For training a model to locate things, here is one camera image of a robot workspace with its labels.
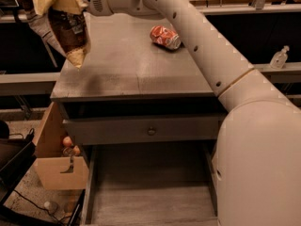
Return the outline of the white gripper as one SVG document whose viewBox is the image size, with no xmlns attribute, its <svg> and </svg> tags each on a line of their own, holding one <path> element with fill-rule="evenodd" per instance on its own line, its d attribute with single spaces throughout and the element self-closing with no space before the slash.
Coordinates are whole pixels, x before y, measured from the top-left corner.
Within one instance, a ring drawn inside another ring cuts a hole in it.
<svg viewBox="0 0 301 226">
<path fill-rule="evenodd" d="M 80 15 L 84 10 L 94 16 L 113 14 L 107 0 L 56 0 L 52 8 L 75 15 Z"/>
</svg>

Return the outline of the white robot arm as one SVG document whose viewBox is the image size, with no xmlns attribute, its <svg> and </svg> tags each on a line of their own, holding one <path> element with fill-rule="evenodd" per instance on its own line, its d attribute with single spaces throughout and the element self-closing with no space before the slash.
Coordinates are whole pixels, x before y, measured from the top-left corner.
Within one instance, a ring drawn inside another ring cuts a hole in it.
<svg viewBox="0 0 301 226">
<path fill-rule="evenodd" d="M 93 16 L 167 19 L 228 114 L 217 136 L 219 226 L 301 226 L 301 111 L 188 0 L 83 0 Z"/>
</svg>

